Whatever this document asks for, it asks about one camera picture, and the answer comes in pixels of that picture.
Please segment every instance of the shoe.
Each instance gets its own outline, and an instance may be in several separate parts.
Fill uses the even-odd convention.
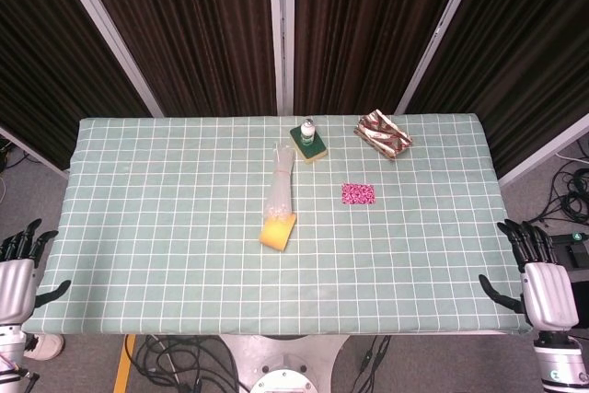
[[[62,352],[65,340],[62,335],[33,335],[25,348],[25,357],[36,361],[49,361]]]

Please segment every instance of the dark curtain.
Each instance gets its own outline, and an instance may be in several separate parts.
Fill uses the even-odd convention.
[[[448,0],[295,0],[294,113],[392,113]]]
[[[81,119],[149,116],[78,0],[0,2],[0,125],[68,168]]]
[[[168,116],[275,115],[270,0],[102,0]]]
[[[504,175],[589,112],[589,0],[463,0],[407,112],[475,112]]]

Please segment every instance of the white metal frame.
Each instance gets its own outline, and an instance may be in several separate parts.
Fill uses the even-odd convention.
[[[276,109],[278,115],[293,115],[295,95],[295,0],[270,0]]]
[[[395,115],[404,114],[407,110],[407,107],[413,98],[413,94],[415,94],[417,86],[421,82],[425,71],[430,65],[433,56],[435,55],[435,52],[438,50],[438,46],[440,46],[440,42],[444,38],[445,32],[448,30],[448,27],[454,18],[454,14],[458,10],[461,2],[462,0],[448,0],[444,12],[440,17],[440,21],[438,22],[438,26],[435,27],[435,31],[433,32],[430,42],[423,52],[422,58],[420,59],[415,72],[413,73],[413,77],[409,81],[409,84],[403,93],[403,97],[401,97],[401,100],[395,109]]]
[[[589,133],[589,114],[585,114],[574,125],[569,127],[566,131],[557,135],[550,142],[539,148],[534,154],[526,158],[515,168],[510,170],[507,174],[499,179],[499,186],[507,186],[515,179],[524,175],[531,168],[535,168],[549,156],[553,156],[559,152],[563,147],[571,144],[575,140],[583,137]]]
[[[12,134],[8,129],[0,126],[0,133],[7,140],[10,140],[12,143],[14,143],[18,147],[20,147],[23,151],[26,151],[29,154],[31,154],[32,156],[34,156],[36,159],[38,159],[47,168],[49,168],[49,169],[57,172],[59,175],[61,175],[65,179],[67,179],[69,177],[69,173],[67,173],[64,170],[59,169],[58,167],[56,167],[51,161],[49,161],[47,158],[45,158],[44,156],[42,156],[41,154],[39,154],[36,150],[32,149],[25,142],[23,142],[18,137],[16,137],[14,134]]]
[[[164,113],[159,108],[156,98],[154,97],[151,88],[145,82],[141,70],[129,52],[127,45],[122,40],[121,34],[110,18],[110,14],[102,4],[101,0],[80,0],[86,9],[87,13],[94,21],[98,31],[102,35],[105,42],[110,47],[110,50],[121,64],[122,70],[131,80],[131,83],[137,90],[139,97],[145,103],[146,107],[154,117],[164,117]]]

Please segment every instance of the small bottle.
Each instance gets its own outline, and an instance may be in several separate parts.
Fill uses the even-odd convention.
[[[301,125],[301,142],[305,145],[313,143],[315,138],[315,123],[313,120],[306,119]]]

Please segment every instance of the yellow sponge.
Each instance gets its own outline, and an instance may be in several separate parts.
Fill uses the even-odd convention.
[[[260,243],[282,252],[286,247],[286,242],[291,235],[295,221],[296,214],[290,214],[285,220],[278,218],[267,219],[260,234]]]

